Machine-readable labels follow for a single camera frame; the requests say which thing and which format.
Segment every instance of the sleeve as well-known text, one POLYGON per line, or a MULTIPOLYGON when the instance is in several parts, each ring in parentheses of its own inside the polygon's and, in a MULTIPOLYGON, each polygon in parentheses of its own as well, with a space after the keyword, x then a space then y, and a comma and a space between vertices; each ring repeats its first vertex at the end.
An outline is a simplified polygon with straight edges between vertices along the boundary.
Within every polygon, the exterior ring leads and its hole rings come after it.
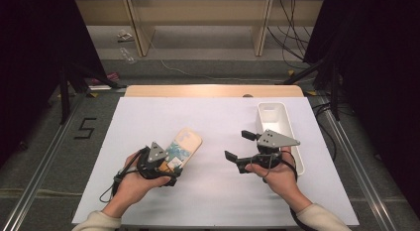
POLYGON ((113 218, 100 212, 93 211, 86 221, 75 226, 72 231, 114 231, 121 226, 121 218, 113 218))
POLYGON ((319 204, 311 204, 299 213, 297 218, 305 225, 319 231, 350 230, 343 221, 319 204))

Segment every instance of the person's left hand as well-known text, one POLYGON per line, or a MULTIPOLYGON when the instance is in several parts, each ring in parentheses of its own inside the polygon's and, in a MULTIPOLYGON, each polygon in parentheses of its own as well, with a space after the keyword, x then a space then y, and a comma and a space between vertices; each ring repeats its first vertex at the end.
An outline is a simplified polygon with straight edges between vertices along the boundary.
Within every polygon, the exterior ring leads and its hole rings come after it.
MULTIPOLYGON (((135 154, 130 155, 126 159, 125 166, 135 154)), ((131 164, 131 167, 137 165, 139 158, 131 164)), ((162 186, 170 181, 169 176, 161 176, 155 179, 145 179, 139 173, 128 173, 125 175, 117 193, 111 201, 102 210, 108 216, 120 218, 124 212, 132 205, 139 202, 154 187, 162 186)))

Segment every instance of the white table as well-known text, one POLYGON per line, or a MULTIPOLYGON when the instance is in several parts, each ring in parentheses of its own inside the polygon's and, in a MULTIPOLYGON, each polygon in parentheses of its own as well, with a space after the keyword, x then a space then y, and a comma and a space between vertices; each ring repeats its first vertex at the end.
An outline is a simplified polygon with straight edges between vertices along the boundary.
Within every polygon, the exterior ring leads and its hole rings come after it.
POLYGON ((73 223, 101 210, 99 196, 133 152, 153 141, 166 147, 183 127, 203 144, 174 187, 151 190, 123 216, 123 224, 149 228, 295 227, 287 204, 254 174, 239 174, 224 151, 240 158, 257 152, 256 142, 241 137, 256 129, 257 105, 286 105, 305 173, 298 185, 314 202, 337 214, 347 225, 359 225, 331 160, 311 107, 304 97, 120 99, 73 223))

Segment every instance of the white container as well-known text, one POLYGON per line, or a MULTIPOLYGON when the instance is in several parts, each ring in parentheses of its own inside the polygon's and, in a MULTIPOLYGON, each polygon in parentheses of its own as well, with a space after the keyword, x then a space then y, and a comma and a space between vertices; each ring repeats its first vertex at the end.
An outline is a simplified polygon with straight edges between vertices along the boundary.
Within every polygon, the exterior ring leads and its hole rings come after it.
MULTIPOLYGON (((257 133, 262 134, 265 130, 270 129, 284 136, 294 138, 293 131, 288 119, 287 110, 283 103, 264 102, 259 104, 257 114, 257 133)), ((300 157, 298 146, 291 147, 291 154, 296 161, 296 171, 298 175, 305 172, 302 159, 300 157)))

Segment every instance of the hand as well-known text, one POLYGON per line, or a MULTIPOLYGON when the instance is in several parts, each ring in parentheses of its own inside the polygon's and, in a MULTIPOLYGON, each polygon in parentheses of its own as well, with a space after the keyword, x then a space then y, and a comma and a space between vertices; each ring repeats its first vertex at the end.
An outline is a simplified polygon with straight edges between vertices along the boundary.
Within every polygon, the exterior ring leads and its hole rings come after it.
MULTIPOLYGON (((280 150, 291 152, 290 147, 282 147, 280 150)), ((286 162, 295 166, 293 157, 289 153, 282 153, 281 157, 286 162)), ((294 177, 294 172, 287 165, 279 164, 275 168, 267 170, 256 164, 248 164, 245 169, 263 177, 271 190, 280 195, 296 213, 312 203, 300 191, 294 177)))
MULTIPOLYGON (((135 154, 132 154, 126 159, 125 166, 134 156, 135 154)), ((138 161, 139 158, 136 158, 131 167, 136 166, 138 161)), ((169 176, 145 179, 139 173, 128 173, 118 186, 117 193, 102 212, 110 217, 120 218, 132 204, 139 202, 149 190, 162 186, 169 181, 169 176)))

